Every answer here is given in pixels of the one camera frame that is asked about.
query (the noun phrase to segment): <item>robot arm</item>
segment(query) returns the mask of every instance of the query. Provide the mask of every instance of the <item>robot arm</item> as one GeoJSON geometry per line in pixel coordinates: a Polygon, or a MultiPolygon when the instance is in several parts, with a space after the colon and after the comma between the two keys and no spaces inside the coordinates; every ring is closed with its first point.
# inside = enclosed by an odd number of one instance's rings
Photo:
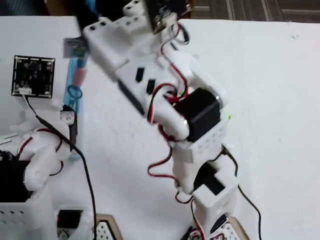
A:
{"type": "MultiPolygon", "coordinates": [[[[146,5],[150,17],[150,1],[146,5]]],[[[228,212],[237,188],[234,176],[205,164],[221,151],[227,94],[192,55],[171,47],[175,15],[168,14],[157,26],[149,24],[138,8],[132,1],[124,8],[127,16],[114,22],[102,17],[83,35],[92,59],[118,83],[139,113],[175,140],[170,145],[178,190],[193,195],[195,216],[208,238],[213,224],[228,212]],[[128,14],[128,9],[135,14],[128,14]],[[164,31],[154,34],[159,25],[165,26],[164,31]]]]}

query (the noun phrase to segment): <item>red and black wire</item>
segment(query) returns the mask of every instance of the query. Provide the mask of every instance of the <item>red and black wire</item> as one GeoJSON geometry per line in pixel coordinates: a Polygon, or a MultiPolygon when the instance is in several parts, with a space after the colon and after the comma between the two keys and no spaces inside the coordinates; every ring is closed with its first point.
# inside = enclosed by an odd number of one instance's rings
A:
{"type": "MultiPolygon", "coordinates": [[[[52,133],[52,134],[54,134],[54,132],[53,132],[52,130],[48,129],[48,128],[39,128],[39,129],[35,130],[35,132],[47,132],[47,133],[52,133]]],[[[63,142],[61,138],[59,138],[59,139],[60,139],[60,141],[59,141],[58,146],[55,148],[55,152],[58,152],[58,151],[59,151],[59,149],[61,148],[62,142],[63,142]]],[[[30,136],[30,137],[28,137],[28,138],[21,144],[21,146],[18,148],[18,154],[17,154],[17,156],[16,156],[16,157],[17,157],[17,160],[20,159],[20,156],[21,156],[24,148],[25,148],[32,140],[33,140],[33,137],[30,136]]],[[[60,164],[61,164],[60,170],[59,170],[58,172],[56,172],[56,173],[50,174],[49,176],[52,177],[52,176],[56,176],[56,175],[58,175],[59,173],[61,173],[62,169],[64,168],[64,162],[63,162],[63,161],[60,161],[60,164]]]]}

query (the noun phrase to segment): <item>wire bundle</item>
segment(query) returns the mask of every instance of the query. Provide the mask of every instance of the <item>wire bundle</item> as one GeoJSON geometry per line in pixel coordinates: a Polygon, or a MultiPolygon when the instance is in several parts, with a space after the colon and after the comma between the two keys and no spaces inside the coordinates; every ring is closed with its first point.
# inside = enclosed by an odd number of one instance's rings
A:
{"type": "Polygon", "coordinates": [[[62,141],[64,141],[66,144],[70,145],[70,147],[72,149],[74,149],[79,156],[82,159],[83,162],[83,166],[84,166],[84,171],[85,171],[85,176],[86,176],[86,180],[89,186],[89,190],[90,190],[90,195],[91,195],[91,201],[92,201],[92,208],[93,208],[93,240],[97,240],[97,211],[96,211],[96,201],[95,201],[95,195],[94,195],[94,190],[91,184],[91,180],[90,180],[90,175],[89,175],[89,170],[88,170],[88,166],[87,166],[87,161],[86,158],[84,156],[84,154],[77,148],[77,146],[75,146],[65,135],[63,135],[59,130],[57,130],[53,125],[51,125],[49,122],[47,122],[46,120],[44,120],[43,118],[41,118],[40,116],[37,115],[35,109],[31,106],[31,104],[29,103],[28,97],[26,97],[25,95],[22,96],[25,103],[27,104],[27,106],[30,108],[30,110],[34,113],[35,117],[38,119],[38,121],[43,124],[45,127],[47,127],[53,134],[57,135],[62,141]]]}

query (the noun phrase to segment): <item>black plastic part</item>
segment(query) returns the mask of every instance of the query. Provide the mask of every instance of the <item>black plastic part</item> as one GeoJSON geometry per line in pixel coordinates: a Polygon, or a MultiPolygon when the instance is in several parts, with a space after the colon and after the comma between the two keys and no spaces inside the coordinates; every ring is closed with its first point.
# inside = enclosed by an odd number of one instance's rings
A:
{"type": "Polygon", "coordinates": [[[145,0],[149,21],[153,30],[158,21],[170,13],[177,13],[178,19],[187,11],[188,0],[145,0]]]}
{"type": "Polygon", "coordinates": [[[81,32],[86,26],[99,21],[98,16],[88,8],[85,0],[71,0],[70,2],[81,32]]]}
{"type": "Polygon", "coordinates": [[[77,229],[82,210],[60,210],[58,214],[57,228],[77,229]]]}
{"type": "Polygon", "coordinates": [[[18,161],[18,158],[10,151],[3,151],[0,156],[2,157],[2,161],[18,161]]]}
{"type": "Polygon", "coordinates": [[[144,67],[139,67],[136,71],[136,76],[135,80],[140,83],[142,79],[144,78],[144,73],[145,73],[145,68],[144,67]]]}
{"type": "Polygon", "coordinates": [[[148,85],[146,86],[146,93],[151,95],[155,90],[156,80],[149,79],[148,85]]]}
{"type": "Polygon", "coordinates": [[[214,223],[213,227],[210,230],[210,234],[213,234],[218,228],[222,226],[227,221],[226,215],[221,215],[218,220],[214,223]]]}
{"type": "Polygon", "coordinates": [[[118,85],[120,90],[124,93],[124,95],[129,99],[129,101],[135,106],[139,113],[145,115],[145,111],[141,106],[140,102],[136,99],[136,97],[127,89],[127,87],[122,83],[121,80],[118,80],[118,85]]]}
{"type": "Polygon", "coordinates": [[[62,112],[74,112],[74,123],[72,125],[69,125],[69,135],[70,135],[70,141],[72,144],[77,144],[77,136],[78,136],[78,116],[76,111],[72,109],[72,107],[68,105],[64,105],[62,108],[62,112]]]}
{"type": "Polygon", "coordinates": [[[188,230],[186,231],[186,233],[182,236],[182,238],[180,238],[180,240],[188,240],[189,236],[190,236],[190,234],[192,232],[192,229],[193,229],[192,226],[190,226],[188,228],[188,230]]]}
{"type": "Polygon", "coordinates": [[[190,142],[195,142],[220,122],[220,104],[208,90],[197,88],[179,101],[175,110],[188,122],[190,142]]]}
{"type": "Polygon", "coordinates": [[[103,17],[109,18],[111,21],[118,20],[124,16],[123,7],[130,3],[131,0],[96,0],[96,11],[103,17]]]}
{"type": "Polygon", "coordinates": [[[25,169],[29,163],[0,160],[0,203],[25,203],[31,197],[33,192],[24,185],[25,169]]]}
{"type": "Polygon", "coordinates": [[[19,88],[32,90],[31,98],[51,99],[54,90],[55,58],[38,56],[14,56],[12,96],[22,96],[19,88]]]}
{"type": "Polygon", "coordinates": [[[194,191],[202,184],[206,185],[214,195],[218,195],[225,187],[216,179],[215,174],[217,170],[214,169],[208,162],[205,162],[199,169],[195,180],[193,182],[194,191]]]}

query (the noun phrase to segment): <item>white robot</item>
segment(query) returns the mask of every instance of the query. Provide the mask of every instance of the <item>white robot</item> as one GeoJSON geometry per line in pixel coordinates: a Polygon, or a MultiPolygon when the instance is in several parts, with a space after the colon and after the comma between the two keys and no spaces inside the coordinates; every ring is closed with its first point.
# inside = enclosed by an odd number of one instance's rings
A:
{"type": "MultiPolygon", "coordinates": [[[[124,17],[114,22],[101,17],[83,30],[83,36],[92,59],[118,83],[150,124],[158,124],[168,141],[171,151],[165,160],[172,155],[173,175],[151,173],[151,168],[161,163],[150,165],[149,174],[173,178],[177,195],[183,192],[192,196],[191,206],[194,202],[196,207],[194,232],[202,240],[210,239],[217,229],[215,223],[231,212],[230,202],[238,186],[235,176],[215,162],[207,162],[221,153],[228,120],[224,113],[227,94],[191,54],[177,50],[172,44],[175,40],[188,42],[187,30],[177,22],[177,14],[166,12],[152,27],[145,14],[150,9],[145,9],[144,2],[133,0],[123,8],[124,17]]],[[[43,127],[27,111],[25,124],[33,127],[26,130],[43,127]]],[[[68,125],[58,115],[46,120],[68,137],[68,125]]],[[[4,239],[19,239],[14,238],[19,236],[17,232],[10,235],[18,223],[18,229],[31,231],[30,239],[55,240],[57,216],[46,182],[50,174],[59,171],[60,160],[68,158],[69,146],[63,143],[56,152],[59,138],[55,135],[37,130],[26,134],[21,140],[32,136],[41,143],[20,156],[31,158],[24,185],[33,193],[24,203],[0,203],[0,213],[4,212],[0,214],[0,231],[8,233],[4,239]]],[[[80,225],[69,239],[90,239],[92,218],[91,211],[84,209],[80,225]]]]}
{"type": "Polygon", "coordinates": [[[144,4],[133,0],[123,8],[125,17],[114,22],[101,17],[83,35],[93,60],[151,124],[159,125],[172,149],[174,176],[169,177],[178,193],[193,196],[195,227],[207,239],[215,222],[230,211],[238,186],[225,169],[205,164],[221,152],[227,94],[191,54],[172,45],[174,39],[189,40],[177,14],[167,12],[152,29],[144,11],[150,15],[150,5],[144,4]]]}

